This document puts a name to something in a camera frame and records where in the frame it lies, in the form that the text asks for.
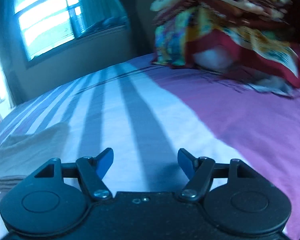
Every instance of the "window frame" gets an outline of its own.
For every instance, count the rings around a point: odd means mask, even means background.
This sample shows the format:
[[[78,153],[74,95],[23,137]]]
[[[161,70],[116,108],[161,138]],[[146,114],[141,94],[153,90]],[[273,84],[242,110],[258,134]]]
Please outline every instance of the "window frame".
[[[71,25],[71,29],[72,29],[72,32],[74,34],[74,39],[70,40],[70,41],[67,41],[66,43],[63,43],[53,49],[50,49],[48,50],[47,52],[43,53],[43,54],[40,54],[36,57],[34,57],[33,59],[31,59],[27,53],[27,47],[26,47],[26,44],[25,44],[25,39],[23,37],[23,33],[22,33],[22,30],[21,30],[21,26],[20,26],[20,23],[19,23],[19,17],[25,13],[26,11],[30,10],[31,8],[47,1],[47,0],[38,0],[34,3],[32,3],[31,5],[27,6],[26,8],[18,11],[17,13],[15,13],[15,1],[16,0],[13,0],[13,25],[16,27],[16,32],[17,32],[17,39],[19,40],[20,44],[21,44],[21,47],[22,47],[22,57],[24,59],[24,62],[26,64],[26,68],[30,68],[34,65],[37,65],[39,64],[40,62],[44,61],[44,60],[47,60],[48,58],[64,51],[64,50],[67,50],[71,47],[74,47],[76,45],[79,45],[87,40],[91,40],[93,38],[95,38],[96,36],[103,36],[103,35],[106,35],[106,34],[109,34],[109,33],[113,33],[113,32],[117,32],[117,31],[122,31],[124,29],[128,29],[130,27],[130,23],[128,22],[128,18],[127,18],[127,14],[121,4],[121,2],[119,0],[115,0],[117,2],[117,4],[119,5],[120,7],[120,10],[122,12],[122,17],[125,18],[125,23],[123,23],[122,25],[119,25],[119,26],[116,26],[116,27],[111,27],[109,29],[106,29],[106,30],[102,30],[102,31],[97,31],[97,32],[94,32],[94,33],[90,33],[88,35],[83,35],[81,37],[76,37],[75,36],[75,33],[74,33],[74,30],[73,30],[73,21],[71,19],[71,17],[69,18],[70,20],[70,25]]]

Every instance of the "mattress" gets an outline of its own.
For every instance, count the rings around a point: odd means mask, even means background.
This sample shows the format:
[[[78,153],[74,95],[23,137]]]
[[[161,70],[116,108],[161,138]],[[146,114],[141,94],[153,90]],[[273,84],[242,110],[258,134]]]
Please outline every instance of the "mattress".
[[[219,163],[239,158],[289,197],[285,232],[299,239],[300,91],[295,99],[261,94],[199,70],[154,66],[152,58],[108,67],[16,107],[0,123],[0,144],[67,122],[62,162],[111,147],[114,163],[103,181],[113,194],[180,190],[188,180],[179,148]],[[0,217],[0,238],[6,233]]]

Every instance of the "window sill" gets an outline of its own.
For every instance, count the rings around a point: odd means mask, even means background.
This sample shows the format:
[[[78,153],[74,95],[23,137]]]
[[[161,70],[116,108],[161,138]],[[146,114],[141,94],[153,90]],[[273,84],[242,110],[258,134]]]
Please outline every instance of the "window sill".
[[[68,41],[68,42],[66,42],[66,43],[64,43],[64,44],[62,44],[62,45],[60,45],[56,48],[53,48],[53,49],[51,49],[51,50],[35,57],[35,58],[33,58],[32,60],[28,61],[27,64],[26,64],[26,68],[29,69],[29,68],[43,62],[44,60],[47,60],[48,58],[50,58],[50,57],[52,57],[56,54],[59,54],[60,52],[62,52],[64,50],[67,50],[69,48],[72,48],[74,46],[82,44],[86,41],[90,41],[90,40],[93,40],[97,37],[105,36],[105,35],[115,33],[115,32],[119,32],[119,31],[123,31],[123,30],[126,30],[126,29],[127,29],[127,25],[121,25],[121,26],[109,28],[107,30],[92,33],[92,34],[89,34],[87,36],[83,36],[83,37]]]

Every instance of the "circular cover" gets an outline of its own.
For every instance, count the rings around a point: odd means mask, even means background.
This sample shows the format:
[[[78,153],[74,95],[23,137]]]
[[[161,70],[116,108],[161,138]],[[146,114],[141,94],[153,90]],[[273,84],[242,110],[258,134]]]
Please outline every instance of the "circular cover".
[[[207,194],[203,207],[214,224],[241,236],[281,230],[291,213],[291,203],[285,194],[251,179],[215,188]]]
[[[76,223],[87,209],[83,194],[66,184],[27,192],[14,189],[2,199],[0,213],[8,228],[23,234],[57,233]]]

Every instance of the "pile of clothes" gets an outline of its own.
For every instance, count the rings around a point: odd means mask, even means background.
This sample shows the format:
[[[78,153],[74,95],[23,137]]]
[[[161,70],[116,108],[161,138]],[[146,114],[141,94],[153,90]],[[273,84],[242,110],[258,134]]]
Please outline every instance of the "pile of clothes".
[[[155,64],[208,69],[278,94],[300,88],[290,0],[156,0]]]

